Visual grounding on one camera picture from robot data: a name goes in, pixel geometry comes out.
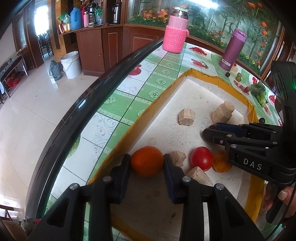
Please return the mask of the right hand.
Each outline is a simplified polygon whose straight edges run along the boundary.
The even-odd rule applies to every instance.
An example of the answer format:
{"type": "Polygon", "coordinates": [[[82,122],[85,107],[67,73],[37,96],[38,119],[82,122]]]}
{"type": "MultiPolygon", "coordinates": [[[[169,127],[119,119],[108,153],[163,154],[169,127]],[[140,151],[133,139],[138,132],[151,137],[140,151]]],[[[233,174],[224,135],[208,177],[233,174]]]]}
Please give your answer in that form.
{"type": "MultiPolygon", "coordinates": [[[[283,204],[288,205],[290,202],[290,199],[292,197],[293,187],[287,186],[283,188],[280,192],[278,192],[278,189],[275,185],[273,185],[271,182],[268,182],[266,189],[265,189],[265,195],[262,202],[262,208],[264,210],[271,209],[273,205],[274,199],[280,200],[283,204]]],[[[295,214],[295,195],[292,199],[292,202],[290,204],[290,207],[285,215],[285,218],[290,218],[294,216],[295,214]]]]}

